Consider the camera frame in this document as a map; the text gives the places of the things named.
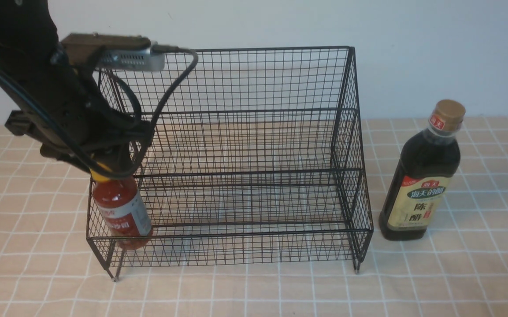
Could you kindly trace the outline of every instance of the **wire basket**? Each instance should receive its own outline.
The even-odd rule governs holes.
[[[103,268],[116,279],[123,266],[341,259],[358,271],[373,223],[354,48],[197,52],[135,175],[151,241],[121,249],[90,197],[87,241]],[[166,61],[158,73],[115,72],[144,118],[190,58]],[[99,86],[127,112],[115,84]]]

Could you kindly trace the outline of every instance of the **gold bottle cap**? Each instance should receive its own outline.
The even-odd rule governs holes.
[[[464,116],[465,107],[461,103],[444,99],[436,104],[429,121],[435,129],[455,132],[461,128]]]

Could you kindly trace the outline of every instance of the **bottle label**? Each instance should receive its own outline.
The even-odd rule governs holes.
[[[392,230],[410,230],[427,227],[443,199],[449,177],[414,179],[408,176],[397,194],[387,224]]]
[[[150,233],[152,223],[140,193],[125,205],[116,208],[99,206],[101,215],[109,228],[123,236],[145,236]]]

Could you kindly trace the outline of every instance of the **hot sauce bottle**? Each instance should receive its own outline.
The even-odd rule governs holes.
[[[460,103],[438,102],[429,126],[403,146],[379,214],[379,228],[385,239],[401,241],[423,237],[460,164],[455,135],[464,115],[465,108]]]
[[[93,200],[113,236],[140,237],[152,235],[152,223],[133,177],[109,179],[91,171],[95,181]],[[125,250],[135,250],[150,239],[117,241]]]

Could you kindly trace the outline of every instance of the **dark glass bottle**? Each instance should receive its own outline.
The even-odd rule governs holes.
[[[464,114],[465,108],[460,103],[440,101],[428,128],[403,146],[379,214],[379,228],[385,239],[401,241],[423,237],[459,166],[461,155],[455,134]]]

